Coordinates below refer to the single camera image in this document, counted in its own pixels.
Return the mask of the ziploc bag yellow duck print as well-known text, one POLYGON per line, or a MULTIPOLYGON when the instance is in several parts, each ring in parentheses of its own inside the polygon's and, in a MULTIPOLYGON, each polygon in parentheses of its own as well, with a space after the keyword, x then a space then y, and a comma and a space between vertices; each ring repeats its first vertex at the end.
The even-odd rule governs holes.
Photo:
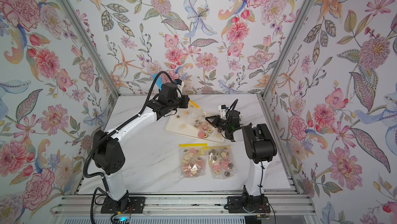
POLYGON ((192 126, 208 123, 206 118, 206 112, 192 100, 189 101, 188 108, 182 113, 182 119, 192 126))

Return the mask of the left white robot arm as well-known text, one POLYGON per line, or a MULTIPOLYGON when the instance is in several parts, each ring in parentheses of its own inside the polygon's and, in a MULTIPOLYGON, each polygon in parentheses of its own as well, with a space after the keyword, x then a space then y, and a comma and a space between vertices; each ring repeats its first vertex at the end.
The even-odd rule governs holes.
POLYGON ((126 157, 123 148, 139 132, 178 109, 187 109, 188 95, 182 94, 184 82, 175 80, 160 86, 153 99, 146 99, 140 112, 116 128, 98 131, 93 137, 93 148, 87 158, 83 174, 85 178, 100 176, 106 196, 119 202, 128 197, 122 167, 126 157))

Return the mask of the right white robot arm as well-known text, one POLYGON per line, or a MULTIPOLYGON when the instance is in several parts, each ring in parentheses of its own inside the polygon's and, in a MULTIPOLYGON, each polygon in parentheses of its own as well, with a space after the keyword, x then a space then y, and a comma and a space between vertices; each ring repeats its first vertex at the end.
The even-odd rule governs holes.
POLYGON ((243 141, 245 151, 250 160, 248 179, 240 197, 228 198, 229 212, 264 211, 269 206, 264 195, 264 179, 267 168, 277 155, 277 146, 266 124, 243 126, 240 112, 236 110, 222 110, 221 115, 206 117, 205 120, 214 128, 221 131, 224 138, 233 142, 243 141))

